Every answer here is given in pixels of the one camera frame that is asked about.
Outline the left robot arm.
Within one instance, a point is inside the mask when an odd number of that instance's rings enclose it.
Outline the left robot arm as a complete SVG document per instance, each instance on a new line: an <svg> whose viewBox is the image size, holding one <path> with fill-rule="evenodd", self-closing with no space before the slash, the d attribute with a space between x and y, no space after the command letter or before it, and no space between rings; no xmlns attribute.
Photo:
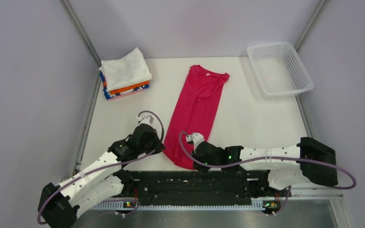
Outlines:
<svg viewBox="0 0 365 228"><path fill-rule="evenodd" d="M43 187L37 223L69 228L87 210L112 196L128 196L133 183L124 167L164 150L164 126L157 114L141 111L138 125L126 138L114 142L82 171L58 184Z"/></svg>

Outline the red t shirt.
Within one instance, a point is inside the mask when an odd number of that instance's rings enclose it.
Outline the red t shirt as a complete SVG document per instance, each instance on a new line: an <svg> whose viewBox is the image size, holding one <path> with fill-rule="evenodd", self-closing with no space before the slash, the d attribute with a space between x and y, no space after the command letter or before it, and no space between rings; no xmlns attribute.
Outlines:
<svg viewBox="0 0 365 228"><path fill-rule="evenodd" d="M165 140L164 154L176 166L193 170L192 161L179 144L179 133L201 133L207 140L216 117L228 73L215 73L200 65L190 67L172 114Z"/></svg>

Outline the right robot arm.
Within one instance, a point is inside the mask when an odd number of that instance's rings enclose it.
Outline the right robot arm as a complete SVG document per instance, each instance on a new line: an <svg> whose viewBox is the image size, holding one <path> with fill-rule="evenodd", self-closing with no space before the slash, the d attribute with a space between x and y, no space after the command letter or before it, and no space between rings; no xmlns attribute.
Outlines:
<svg viewBox="0 0 365 228"><path fill-rule="evenodd" d="M310 137L302 137L290 146L257 149L240 145L217 147L200 133L184 136L193 145L190 157L194 169L202 173L211 168L226 172L266 171L265 179L259 183L266 196L301 183L326 187L338 184L335 150Z"/></svg>

